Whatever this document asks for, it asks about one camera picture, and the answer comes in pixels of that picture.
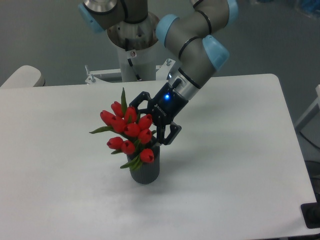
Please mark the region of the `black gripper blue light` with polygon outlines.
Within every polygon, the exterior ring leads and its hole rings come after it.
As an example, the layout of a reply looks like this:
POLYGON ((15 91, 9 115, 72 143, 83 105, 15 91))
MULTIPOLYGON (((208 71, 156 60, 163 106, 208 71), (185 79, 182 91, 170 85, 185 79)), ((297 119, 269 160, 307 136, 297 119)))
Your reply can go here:
POLYGON ((156 127, 153 130, 153 137, 150 146, 170 145, 182 130, 182 127, 172 122, 175 116, 189 102, 180 96, 175 88, 182 81, 175 81, 173 85, 168 82, 159 90, 159 92, 151 98, 150 93, 142 91, 130 104, 135 108, 136 114, 151 114, 152 121, 156 127), (142 102, 147 102, 146 108, 139 108, 142 102), (169 133, 165 136, 166 125, 169 127, 169 133))

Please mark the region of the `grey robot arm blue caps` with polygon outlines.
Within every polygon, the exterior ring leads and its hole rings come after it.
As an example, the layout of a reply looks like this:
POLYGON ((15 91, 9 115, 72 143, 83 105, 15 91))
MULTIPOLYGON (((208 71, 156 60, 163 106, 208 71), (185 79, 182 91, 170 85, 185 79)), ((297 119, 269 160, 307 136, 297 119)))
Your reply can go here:
POLYGON ((180 61, 169 81, 151 97, 140 93, 131 105, 147 101, 143 114, 151 114, 156 126, 157 145, 169 145, 181 127, 175 116, 229 58, 228 50, 213 33, 225 28, 238 16, 234 0, 194 0, 193 13, 179 18, 168 14, 158 18, 145 0, 85 0, 78 9, 96 33, 106 32, 118 51, 124 82, 156 78, 156 57, 151 49, 164 45, 180 61))

